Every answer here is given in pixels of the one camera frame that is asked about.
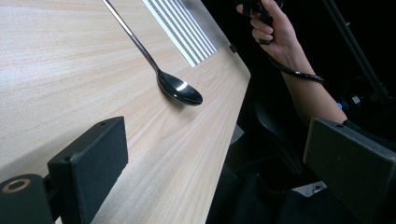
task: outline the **wooden table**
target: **wooden table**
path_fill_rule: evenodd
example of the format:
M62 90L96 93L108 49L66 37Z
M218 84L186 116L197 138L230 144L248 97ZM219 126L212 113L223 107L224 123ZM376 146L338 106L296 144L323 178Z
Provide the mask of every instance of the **wooden table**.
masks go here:
M205 223L249 72L228 46L190 67L140 0L112 3L203 104L162 92L101 0L3 0L0 182L46 175L47 161L93 124L124 116L129 163L94 223Z

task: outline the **metal spoon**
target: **metal spoon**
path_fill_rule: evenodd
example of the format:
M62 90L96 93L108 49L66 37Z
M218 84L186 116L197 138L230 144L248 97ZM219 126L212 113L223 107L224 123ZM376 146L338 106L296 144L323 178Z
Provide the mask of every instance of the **metal spoon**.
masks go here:
M123 21L122 17L116 11L116 9L110 4L108 0L103 0L103 2L108 7L113 16L117 19L117 21L120 23L125 32L129 35L129 37L131 37L131 39L134 41L140 51L142 51L142 53L151 63L151 66L157 73L158 84L163 89L163 91L171 97L179 100L183 104L200 105L203 101L201 93L199 93L187 82L163 72L160 67L158 67L158 65L154 62L154 59L152 59L149 52L145 49L145 47L143 47L143 45L140 43L134 33L132 33L131 29L129 29L128 25Z

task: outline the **black cord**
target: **black cord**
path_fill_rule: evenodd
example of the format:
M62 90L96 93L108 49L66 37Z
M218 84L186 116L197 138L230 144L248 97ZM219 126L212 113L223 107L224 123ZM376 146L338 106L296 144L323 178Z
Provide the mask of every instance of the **black cord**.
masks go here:
M282 72L284 72L284 73L286 73L286 74L292 75L292 76L294 76L294 77L300 77L300 78L305 78L305 79L309 79L309 80L312 80L312 81L316 81L316 82L318 82L318 83L324 85L324 79L323 79L323 77L319 77L319 76L315 76L315 75L309 75L309 74L306 74L306 73L302 73L302 72L298 72L298 71L291 70L291 69L289 69L288 67L286 67L286 66L280 64L279 62L277 62L277 61L276 61L273 57L271 57L269 54L268 54L268 59L270 60L270 63L271 63L274 67L276 67L277 69L279 69L280 71L282 71Z

